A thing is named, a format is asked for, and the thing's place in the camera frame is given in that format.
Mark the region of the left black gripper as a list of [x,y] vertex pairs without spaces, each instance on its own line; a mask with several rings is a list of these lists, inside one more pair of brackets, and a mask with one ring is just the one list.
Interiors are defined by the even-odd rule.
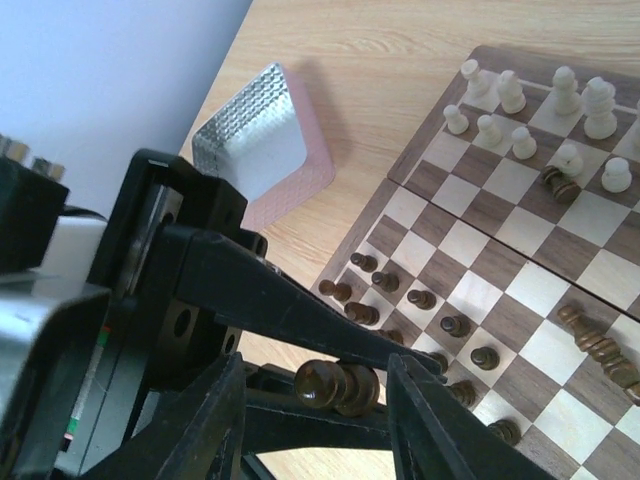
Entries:
[[247,205],[228,181],[180,156],[134,154],[89,274],[113,293],[99,387],[135,395],[219,354],[222,334],[176,298],[220,324],[347,363],[385,370],[390,355],[410,356],[446,381],[432,358],[346,319],[243,248],[266,250],[261,235],[241,227]]

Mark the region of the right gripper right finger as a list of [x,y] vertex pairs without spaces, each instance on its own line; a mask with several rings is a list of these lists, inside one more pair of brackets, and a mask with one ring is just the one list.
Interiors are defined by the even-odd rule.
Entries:
[[389,431],[398,479],[548,479],[494,435],[417,359],[387,367]]

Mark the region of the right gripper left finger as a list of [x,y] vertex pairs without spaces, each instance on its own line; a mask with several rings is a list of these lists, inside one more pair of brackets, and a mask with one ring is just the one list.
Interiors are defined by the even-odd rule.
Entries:
[[239,353],[208,367],[133,439],[84,479],[236,479],[246,411]]

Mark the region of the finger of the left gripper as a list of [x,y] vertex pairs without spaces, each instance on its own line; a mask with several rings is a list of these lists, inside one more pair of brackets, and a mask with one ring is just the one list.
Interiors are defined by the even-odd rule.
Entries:
[[387,407],[377,404],[362,417],[348,418],[301,403],[293,390],[293,373],[276,365],[247,362],[246,414],[242,445],[243,472],[250,479],[271,479],[256,456],[302,448],[390,451]]

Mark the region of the dark knight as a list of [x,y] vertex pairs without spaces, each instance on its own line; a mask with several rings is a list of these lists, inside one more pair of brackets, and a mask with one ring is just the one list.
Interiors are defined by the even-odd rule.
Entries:
[[470,408],[476,402],[477,392],[470,380],[455,382],[446,388],[466,408]]

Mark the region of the dark bishop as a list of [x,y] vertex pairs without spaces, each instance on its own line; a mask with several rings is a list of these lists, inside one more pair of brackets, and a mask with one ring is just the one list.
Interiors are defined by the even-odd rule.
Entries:
[[639,370],[621,351],[618,343],[587,322],[583,312],[571,305],[558,310],[558,319],[574,337],[580,351],[597,362],[604,375],[619,386],[629,400],[639,405]]
[[475,348],[470,353],[473,365],[484,371],[491,371],[498,367],[500,357],[498,352],[489,346]]

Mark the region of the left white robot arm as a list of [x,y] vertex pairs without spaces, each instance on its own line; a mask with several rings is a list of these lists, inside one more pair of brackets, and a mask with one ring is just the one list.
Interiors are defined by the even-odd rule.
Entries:
[[68,190],[1,160],[1,475],[264,479],[263,452],[382,449],[414,478],[442,438],[440,367],[265,262],[245,198],[138,151],[86,279],[39,268]]

